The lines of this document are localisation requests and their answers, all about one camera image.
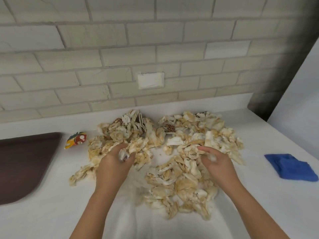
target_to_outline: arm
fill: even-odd
[[[204,155],[201,158],[202,163],[209,171],[214,182],[233,201],[251,239],[289,239],[285,232],[241,184],[233,163],[226,154],[205,146],[198,146],[198,149],[216,156],[216,162],[212,162]]]
[[[127,144],[115,146],[102,158],[96,175],[96,187],[70,239],[101,239],[107,213],[135,160],[135,153],[120,162],[118,154]]]

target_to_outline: dark brown cutting board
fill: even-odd
[[[0,140],[0,205],[27,196],[40,184],[61,137],[52,132]]]

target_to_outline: brick wall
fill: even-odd
[[[254,92],[266,118],[319,0],[0,0],[0,122]],[[138,90],[138,73],[165,87]]]

